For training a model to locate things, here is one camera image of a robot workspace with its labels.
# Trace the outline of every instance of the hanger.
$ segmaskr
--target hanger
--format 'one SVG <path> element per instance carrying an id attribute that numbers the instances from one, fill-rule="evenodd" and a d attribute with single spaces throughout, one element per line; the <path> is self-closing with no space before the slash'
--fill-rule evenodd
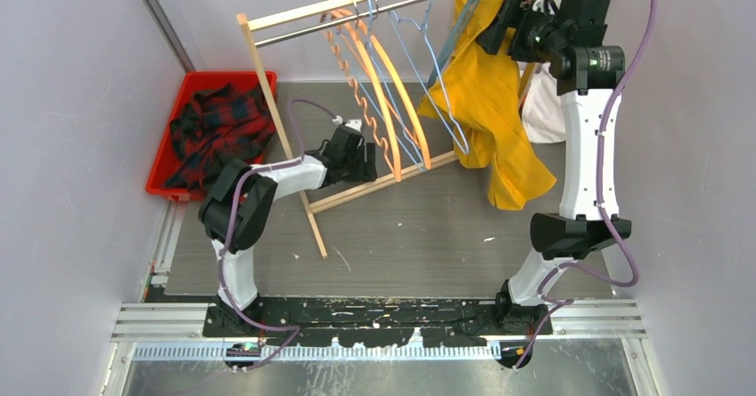
<path id="1" fill-rule="evenodd" d="M 420 72 L 417 70 L 415 63 L 412 61 L 412 56 L 409 55 L 409 51 L 407 50 L 407 45 L 404 43 L 404 40 L 401 37 L 401 34 L 399 34 L 399 29 L 397 28 L 397 25 L 401 23 L 402 21 L 409 21 L 412 23 L 415 28 L 423 34 L 423 39 L 425 41 L 425 45 L 428 47 L 428 51 L 431 53 L 431 58 L 433 59 L 433 65 L 435 67 L 435 70 L 437 72 L 440 72 L 439 63 L 436 61 L 436 57 L 433 53 L 433 46 L 431 45 L 431 40 L 428 38 L 428 22 L 431 16 L 431 8 L 433 7 L 433 0 L 428 1 L 428 6 L 425 8 L 425 15 L 423 17 L 423 24 L 418 24 L 417 21 L 413 19 L 404 19 L 400 18 L 396 11 L 390 12 L 390 22 L 391 26 L 394 28 L 394 32 L 397 34 L 397 38 L 399 39 L 399 44 L 401 45 L 402 49 L 404 50 L 405 55 L 407 56 L 407 59 L 409 60 L 410 66 L 412 66 L 412 70 L 415 72 L 415 75 L 417 76 L 417 79 L 420 81 L 420 85 L 423 87 L 423 91 L 426 95 L 428 95 L 428 98 L 430 99 L 430 92 L 428 91 L 428 87 L 425 86 L 423 83 L 423 78 L 420 76 Z M 443 122 L 444 127 L 446 127 L 448 133 L 452 136 L 452 139 L 454 139 L 454 143 L 456 146 L 462 151 L 463 153 L 467 154 L 470 151 L 470 145 L 467 144 L 467 139 L 462 135 L 462 128 L 459 126 L 459 123 L 454 119 L 451 112 L 451 104 L 448 99 L 448 93 L 447 88 L 444 85 L 443 79 L 439 79 L 439 83 L 441 85 L 441 91 L 444 94 L 444 99 L 447 103 L 447 117 L 443 115 L 441 110 L 438 106 L 436 106 L 436 103 L 433 100 L 429 100 L 428 102 L 433 106 L 433 109 L 436 110 L 436 113 L 439 115 L 439 118 L 441 119 L 441 122 Z M 456 128 L 456 132 L 462 137 L 462 141 L 460 141 L 456 134 L 455 130 L 452 129 L 449 124 L 447 123 L 447 118 L 454 124 Z"/>
<path id="2" fill-rule="evenodd" d="M 334 18 L 334 16 L 336 18 L 340 18 L 338 13 L 330 12 L 330 15 L 332 18 Z M 321 16 L 321 22 L 325 21 L 325 17 L 326 14 L 323 14 Z M 369 58 L 367 57 L 367 50 L 365 49 L 365 46 L 362 45 L 362 42 L 357 39 L 357 34 L 354 33 L 355 30 L 349 25 L 345 25 L 344 28 L 349 30 L 351 36 L 354 37 L 354 42 L 357 46 L 357 53 L 360 57 L 358 60 L 363 61 L 363 63 L 364 61 L 369 62 Z M 326 30 L 325 37 L 331 44 L 331 51 L 333 52 L 333 55 L 335 55 L 338 59 L 339 67 L 347 77 L 347 83 L 354 89 L 354 97 L 357 101 L 357 104 L 362 106 L 362 115 L 365 119 L 365 123 L 373 129 L 373 139 L 381 148 L 383 148 L 383 158 L 386 160 L 386 164 L 388 164 L 389 170 L 394 175 L 394 178 L 397 180 L 397 182 L 399 182 L 401 180 L 401 157 L 399 156 L 397 135 L 394 131 L 393 119 L 391 118 L 389 107 L 386 103 L 386 96 L 383 95 L 383 89 L 381 88 L 381 84 L 378 81 L 378 76 L 375 73 L 375 68 L 372 64 L 363 65 L 365 73 L 367 74 L 367 77 L 370 78 L 370 83 L 373 85 L 373 90 L 375 90 L 375 95 L 378 99 L 378 105 L 381 109 L 383 121 L 386 125 L 386 133 L 388 134 L 389 138 L 388 140 L 386 139 L 386 137 L 378 136 L 377 121 L 374 117 L 371 117 L 367 114 L 367 100 L 363 96 L 359 95 L 357 79 L 349 72 L 349 63 L 341 57 L 341 49 L 333 42 L 333 32 L 330 29 Z"/>
<path id="3" fill-rule="evenodd" d="M 386 77 L 383 75 L 383 71 L 381 70 L 381 65 L 378 64 L 378 62 L 375 60 L 374 46 L 373 46 L 373 42 L 370 40 L 370 38 L 373 37 L 373 22 L 374 22 L 374 20 L 376 18 L 376 14 L 375 14 L 375 11 L 373 9 L 373 2 L 371 0 L 366 0 L 366 1 L 367 1 L 367 6 L 368 6 L 368 9 L 369 9 L 369 12 L 370 12 L 370 15 L 369 15 L 370 18 L 369 18 L 369 22 L 367 24 L 367 33 L 366 33 L 367 34 L 367 39 L 365 39 L 363 41 L 365 43 L 365 46 L 366 46 L 367 54 L 370 56 L 370 62 L 375 67 L 375 70 L 377 71 L 378 76 L 381 78 L 381 82 L 383 83 L 383 86 L 385 88 L 385 92 L 389 96 L 389 102 L 390 102 L 389 103 L 389 107 L 390 107 L 391 113 L 397 118 L 397 120 L 399 121 L 399 124 L 401 124 L 401 126 L 403 128 L 402 129 L 402 135 L 412 145 L 412 147 L 415 150 L 415 153 L 411 153 L 407 149 L 407 147 L 404 145 L 404 142 L 401 142 L 401 139 L 399 139 L 399 144 L 401 144 L 402 149 L 404 149 L 405 153 L 407 153 L 407 155 L 409 156 L 409 159 L 416 166 L 422 167 L 423 164 L 421 163 L 421 161 L 422 161 L 423 157 L 421 156 L 420 150 L 417 148 L 417 138 L 416 138 L 416 136 L 414 134 L 412 134 L 412 133 L 409 132 L 409 129 L 407 128 L 407 125 L 404 123 L 404 120 L 401 117 L 401 113 L 398 112 L 399 107 L 397 106 L 397 102 L 394 99 L 394 94 L 391 92 L 391 89 L 389 88 L 389 83 L 386 80 Z M 378 10 L 378 0 L 374 0 L 374 1 L 375 1 L 375 10 L 377 11 Z M 352 5 L 354 5 L 355 14 L 359 13 L 359 9 L 357 8 L 357 2 L 355 0 L 352 0 Z M 360 23 L 359 19 L 355 20 L 355 28 L 357 29 L 357 31 L 359 31 L 359 23 Z M 343 37 L 342 39 L 344 39 L 344 41 L 347 44 L 347 46 L 349 46 L 349 41 L 345 37 Z M 370 97 L 370 95 L 366 91 L 365 91 L 365 93 L 366 93 L 366 96 L 372 102 L 372 97 Z"/>
<path id="4" fill-rule="evenodd" d="M 354 2 L 354 0 L 352 0 L 352 2 L 355 5 L 355 8 L 357 9 L 357 3 Z M 326 16 L 327 16 L 327 14 L 323 14 L 321 16 L 320 22 L 325 21 L 325 17 Z M 344 34 L 343 31 L 339 31 L 338 33 L 342 37 L 342 39 L 344 40 L 344 43 L 347 45 L 347 47 L 349 48 L 349 50 L 352 52 L 352 54 L 357 59 L 357 62 L 362 66 L 363 71 L 365 73 L 367 73 L 366 64 L 362 61 L 359 53 L 355 50 L 355 48 L 349 43 L 350 38 L 348 38 L 346 36 L 346 34 Z M 333 33 L 332 33 L 331 30 L 327 30 L 325 32 L 325 38 L 331 44 L 331 50 L 332 50 L 333 54 L 336 56 L 336 58 L 337 58 L 337 60 L 339 62 L 339 66 L 341 67 L 342 70 L 344 70 L 344 72 L 345 72 L 345 74 L 347 76 L 347 81 L 348 81 L 349 85 L 351 87 L 353 87 L 353 88 L 356 88 L 356 86 L 357 86 L 357 87 L 359 87 L 362 90 L 362 93 L 363 93 L 362 97 L 360 97 L 359 94 L 357 93 L 357 91 L 355 91 L 355 100 L 357 101 L 358 105 L 363 106 L 363 116 L 366 119 L 366 122 L 368 123 L 368 125 L 372 128 L 375 124 L 374 124 L 374 121 L 371 120 L 371 117 L 369 117 L 367 115 L 367 102 L 365 102 L 365 100 L 367 100 L 367 101 L 370 102 L 370 104 L 373 106 L 373 109 L 375 110 L 375 113 L 377 113 L 378 116 L 381 117 L 381 119 L 385 121 L 385 118 L 383 117 L 383 113 L 382 113 L 379 105 L 377 105 L 375 103 L 375 100 L 373 100 L 373 97 L 370 95 L 369 91 L 367 90 L 367 88 L 365 87 L 365 85 L 363 84 L 363 82 L 360 81 L 359 79 L 357 79 L 356 77 L 352 77 L 351 74 L 349 73 L 349 62 L 347 62 L 346 60 L 344 60 L 341 57 L 341 48 L 333 42 L 334 36 L 333 36 Z M 391 111 L 391 113 L 395 114 L 396 111 L 394 111 L 394 109 L 391 107 L 391 104 L 387 103 L 387 105 L 389 106 L 389 110 Z M 407 127 L 404 127 L 404 125 L 403 125 L 403 128 L 404 128 L 404 131 L 405 131 L 405 137 L 407 137 L 407 134 L 409 133 L 408 130 L 407 130 Z M 374 138 L 376 139 L 376 142 L 379 143 L 383 147 L 383 149 L 384 149 L 384 158 L 386 158 L 387 162 L 390 164 L 390 160 L 389 160 L 388 155 L 387 155 L 388 154 L 388 150 L 385 147 L 384 143 L 377 138 L 377 133 L 375 133 L 375 132 L 374 132 Z M 417 159 L 415 159 L 415 156 L 413 156 L 413 154 L 410 152 L 409 148 L 407 148 L 407 145 L 404 142 L 402 142 L 401 139 L 398 138 L 397 140 L 399 142 L 399 146 L 401 146 L 401 148 L 404 150 L 404 152 L 407 154 L 407 156 L 410 157 L 410 159 L 413 161 L 413 163 L 416 166 L 421 166 L 421 164 L 418 163 Z M 415 152 L 417 152 L 417 146 L 415 144 L 416 140 L 414 139 L 414 137 L 410 138 L 409 140 L 410 140 L 410 142 L 412 142 L 412 146 L 415 148 Z"/>
<path id="5" fill-rule="evenodd" d="M 321 22 L 323 22 L 325 20 L 325 17 L 328 15 L 330 15 L 332 20 L 334 20 L 334 19 L 339 19 L 342 17 L 348 17 L 352 15 L 352 13 L 345 9 L 334 10 L 329 13 L 323 14 L 321 16 Z M 375 67 L 373 66 L 371 59 L 369 59 L 369 55 L 366 50 L 365 43 L 360 41 L 359 35 L 358 35 L 359 32 L 361 32 L 364 35 L 367 35 L 369 32 L 369 28 L 365 25 L 363 21 L 356 21 L 355 26 L 358 28 L 358 30 L 352 28 L 351 24 L 338 26 L 336 27 L 336 30 L 338 34 L 342 37 L 342 39 L 344 39 L 349 50 L 352 52 L 352 54 L 354 54 L 355 58 L 357 59 L 357 62 L 359 62 L 363 70 L 368 74 L 368 77 L 370 77 L 371 70 L 373 71 L 373 73 L 376 73 L 376 70 L 375 70 Z M 349 33 L 348 35 L 344 33 L 343 31 L 344 29 L 346 29 L 347 33 Z M 339 59 L 340 67 L 342 68 L 342 70 L 346 69 L 345 72 L 347 72 L 349 69 L 349 64 L 343 60 L 343 58 L 341 57 L 341 49 L 333 42 L 332 31 L 327 30 L 325 32 L 325 37 L 329 41 L 329 43 L 331 43 L 332 52 L 334 55 L 336 55 L 337 59 Z M 408 106 L 407 115 L 412 121 L 412 125 L 413 125 L 413 128 L 415 129 L 415 132 L 414 134 L 412 134 L 407 131 L 407 133 L 410 136 L 410 140 L 415 145 L 417 145 L 422 152 L 424 169 L 430 169 L 432 167 L 430 149 L 428 148 L 428 144 L 425 139 L 424 132 L 423 132 L 423 127 L 420 124 L 420 119 L 417 117 L 415 108 L 412 105 L 412 100 L 409 98 L 409 94 L 407 93 L 407 90 L 404 87 L 404 83 L 401 81 L 401 78 L 399 77 L 399 73 L 396 71 L 396 68 L 394 67 L 390 57 L 386 54 L 380 41 L 378 41 L 378 39 L 372 35 L 370 35 L 368 38 L 370 41 L 369 46 L 372 46 L 374 50 L 378 53 L 378 56 L 380 57 L 381 61 L 388 69 L 392 80 L 394 80 L 396 84 L 396 88 L 399 92 L 399 95 L 402 97 L 402 102 L 404 103 L 405 106 Z M 376 134 L 377 127 L 374 124 L 375 121 L 372 117 L 367 115 L 367 101 L 364 97 L 359 97 L 359 94 L 357 91 L 357 89 L 361 86 L 361 83 L 350 74 L 347 74 L 347 80 L 349 82 L 349 85 L 355 89 L 355 99 L 357 100 L 357 104 L 363 106 L 363 116 L 366 119 L 367 124 L 374 129 L 374 139 L 376 139 L 376 142 L 380 143 L 378 140 L 379 137 Z M 379 115 L 381 115 L 385 121 L 386 120 L 385 111 L 383 110 L 383 107 L 381 106 L 382 99 L 383 101 L 385 101 L 385 94 L 383 93 L 382 89 L 375 88 L 375 85 L 374 85 L 374 90 L 375 90 L 375 93 L 378 95 L 379 107 L 381 107 L 382 109 Z M 365 91 L 364 88 L 363 88 L 363 91 L 366 93 L 367 97 L 370 98 L 370 95 Z M 390 103 L 386 103 L 386 105 L 390 114 L 393 115 L 397 120 L 401 120 L 401 116 L 396 111 L 396 109 L 394 109 Z M 392 121 L 387 123 L 387 127 L 389 124 L 393 126 Z M 403 149 L 405 149 L 405 152 L 407 152 L 407 154 L 410 155 L 410 157 L 412 156 L 411 153 L 408 151 L 408 149 L 404 145 L 403 145 Z M 399 176 L 397 176 L 397 171 L 400 171 L 400 170 L 396 170 L 394 166 L 392 166 L 388 158 L 387 158 L 387 163 L 389 163 L 389 167 L 394 172 L 397 180 L 399 180 Z"/>
<path id="6" fill-rule="evenodd" d="M 451 33 L 449 33 L 444 46 L 441 47 L 441 51 L 436 58 L 436 61 L 439 63 L 439 69 L 436 70 L 435 67 L 433 68 L 431 75 L 428 77 L 428 82 L 425 83 L 426 87 L 431 88 L 433 84 L 436 83 L 436 78 L 439 76 L 440 70 L 447 65 L 449 58 L 451 58 L 451 54 L 454 51 L 454 47 L 456 46 L 456 42 L 459 40 L 459 36 L 462 35 L 462 32 L 467 28 L 467 24 L 470 23 L 470 19 L 472 18 L 475 9 L 478 8 L 480 2 L 481 0 L 467 0 L 467 2 L 464 3 L 462 11 L 459 13 L 459 16 L 456 18 L 456 23 L 454 23 L 454 26 L 451 29 Z"/>
<path id="7" fill-rule="evenodd" d="M 381 42 L 378 41 L 378 38 L 376 38 L 373 35 L 373 22 L 375 20 L 375 14 L 378 11 L 378 0 L 375 0 L 375 9 L 373 8 L 370 0 L 366 0 L 366 1 L 368 3 L 368 8 L 370 11 L 368 25 L 366 26 L 363 21 L 357 19 L 357 22 L 356 22 L 357 31 L 361 32 L 366 37 L 366 39 L 364 40 L 364 43 L 366 45 L 368 56 L 370 56 L 371 62 L 375 64 L 376 67 L 379 68 L 378 71 L 380 71 L 380 66 L 376 64 L 375 59 L 372 56 L 372 51 L 375 51 L 376 53 L 378 53 L 379 58 L 383 62 L 383 65 L 389 71 L 391 80 L 394 81 L 394 87 L 397 88 L 399 97 L 401 98 L 401 101 L 404 104 L 405 109 L 407 110 L 407 116 L 409 117 L 410 122 L 412 123 L 413 130 L 414 130 L 414 134 L 409 133 L 409 131 L 405 133 L 405 135 L 409 135 L 410 137 L 412 137 L 412 139 L 407 139 L 407 140 L 412 140 L 414 145 L 420 148 L 420 151 L 423 156 L 424 169 L 430 169 L 431 168 L 431 152 L 430 152 L 430 149 L 428 148 L 428 143 L 425 140 L 425 133 L 423 131 L 423 125 L 420 122 L 420 118 L 417 116 L 417 111 L 415 110 L 415 106 L 413 105 L 412 99 L 409 97 L 409 93 L 407 92 L 407 89 L 405 88 L 404 82 L 401 80 L 401 77 L 399 76 L 399 72 L 396 70 L 393 62 L 391 61 L 391 58 L 386 53 L 385 49 L 381 45 Z M 348 10 L 344 10 L 344 9 L 336 10 L 336 12 L 340 12 L 345 17 L 351 15 L 351 13 Z M 384 85 L 386 86 L 386 90 L 390 94 L 390 89 L 388 88 L 388 84 L 384 82 Z M 404 125 L 404 120 L 402 119 L 401 114 L 398 112 L 398 108 L 396 108 L 395 103 L 394 103 L 394 108 L 391 109 L 391 113 L 399 122 L 401 122 L 403 127 L 407 128 Z"/>

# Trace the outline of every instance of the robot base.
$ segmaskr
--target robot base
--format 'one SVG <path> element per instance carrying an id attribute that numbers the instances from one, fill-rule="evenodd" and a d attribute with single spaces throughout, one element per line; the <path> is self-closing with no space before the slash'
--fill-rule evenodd
<path id="1" fill-rule="evenodd" d="M 400 347 L 417 337 L 423 339 L 426 348 L 484 347 L 488 344 L 486 336 L 521 335 L 521 341 L 508 342 L 502 358 L 496 359 L 512 367 L 538 320 L 546 314 L 546 306 L 505 309 L 505 304 L 499 302 L 500 295 L 496 300 L 258 297 L 244 312 L 266 325 L 300 326 L 292 345 L 302 347 L 330 347 L 333 341 L 342 347 L 356 343 L 366 348 L 394 344 Z M 543 329 L 543 334 L 549 333 L 550 323 Z M 258 337 L 261 343 L 273 346 L 281 345 L 290 335 L 261 332 L 247 325 L 219 298 L 208 308 L 202 334 L 215 338 Z"/>

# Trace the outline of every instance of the red and black plaid cloth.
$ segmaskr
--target red and black plaid cloth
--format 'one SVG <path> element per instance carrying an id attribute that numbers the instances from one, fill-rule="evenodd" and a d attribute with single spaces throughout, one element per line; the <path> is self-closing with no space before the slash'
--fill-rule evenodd
<path id="1" fill-rule="evenodd" d="M 173 148 L 181 165 L 166 188 L 207 193 L 233 158 L 252 162 L 275 133 L 262 90 L 243 93 L 231 84 L 207 95 L 195 94 L 170 121 Z"/>

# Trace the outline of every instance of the gray floor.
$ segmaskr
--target gray floor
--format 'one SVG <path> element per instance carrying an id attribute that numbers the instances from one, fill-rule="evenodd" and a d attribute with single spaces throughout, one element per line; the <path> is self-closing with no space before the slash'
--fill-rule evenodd
<path id="1" fill-rule="evenodd" d="M 418 85 L 407 86 L 420 97 Z M 361 110 L 346 84 L 281 84 L 278 102 L 297 150 L 286 103 L 307 98 L 356 118 Z M 295 116 L 305 147 L 317 148 L 330 138 L 334 125 L 321 111 L 297 104 Z M 451 150 L 451 139 L 438 121 L 423 119 L 432 154 Z M 564 145 L 536 145 L 538 157 L 557 178 L 564 173 Z M 268 161 L 284 157 L 277 139 Z M 405 165 L 411 163 L 403 157 Z M 387 174 L 385 163 L 379 174 Z M 558 210 L 562 183 L 528 204 L 523 211 L 493 208 L 486 198 L 486 170 L 464 169 L 458 163 L 432 170 L 398 185 L 316 215 L 329 252 L 320 258 L 299 196 L 276 202 L 266 232 L 256 246 L 255 277 L 260 292 L 305 296 L 491 297 L 517 272 L 530 251 L 533 212 Z M 309 194 L 311 201 L 350 185 Z M 191 204 L 179 236 L 167 293 L 210 294 L 218 286 L 210 242 L 197 220 L 199 204 Z M 605 271 L 600 255 L 588 265 Z M 608 298 L 609 286 L 568 271 L 552 295 Z"/>

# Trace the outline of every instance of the white garment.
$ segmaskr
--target white garment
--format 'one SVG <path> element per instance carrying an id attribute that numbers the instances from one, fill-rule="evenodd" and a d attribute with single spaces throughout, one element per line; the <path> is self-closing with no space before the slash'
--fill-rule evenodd
<path id="1" fill-rule="evenodd" d="M 522 125 L 534 144 L 556 144 L 567 138 L 562 106 L 556 96 L 556 79 L 548 73 L 548 64 L 530 82 L 522 107 Z"/>

